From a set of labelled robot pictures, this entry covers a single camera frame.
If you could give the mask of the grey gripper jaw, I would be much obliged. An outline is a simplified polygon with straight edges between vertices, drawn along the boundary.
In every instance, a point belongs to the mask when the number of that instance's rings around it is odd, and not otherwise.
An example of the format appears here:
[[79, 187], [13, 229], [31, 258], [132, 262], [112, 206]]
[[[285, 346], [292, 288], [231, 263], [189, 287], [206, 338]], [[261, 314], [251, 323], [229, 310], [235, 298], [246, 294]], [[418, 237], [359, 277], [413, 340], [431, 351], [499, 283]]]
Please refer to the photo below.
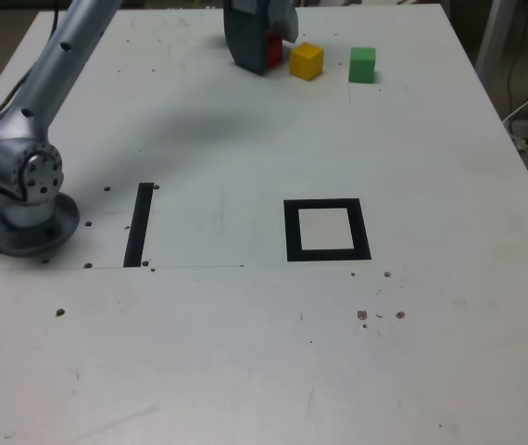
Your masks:
[[286, 42], [298, 37], [298, 16], [294, 0], [270, 0], [268, 6], [269, 31]]

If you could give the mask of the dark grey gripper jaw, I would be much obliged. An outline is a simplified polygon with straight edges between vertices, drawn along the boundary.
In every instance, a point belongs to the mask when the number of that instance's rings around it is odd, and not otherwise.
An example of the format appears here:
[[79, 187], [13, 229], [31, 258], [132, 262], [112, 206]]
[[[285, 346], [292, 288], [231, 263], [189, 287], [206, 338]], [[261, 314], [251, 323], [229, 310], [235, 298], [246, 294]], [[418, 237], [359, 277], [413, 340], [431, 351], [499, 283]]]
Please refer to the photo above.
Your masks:
[[267, 68], [269, 1], [224, 1], [226, 44], [235, 64], [262, 75]]

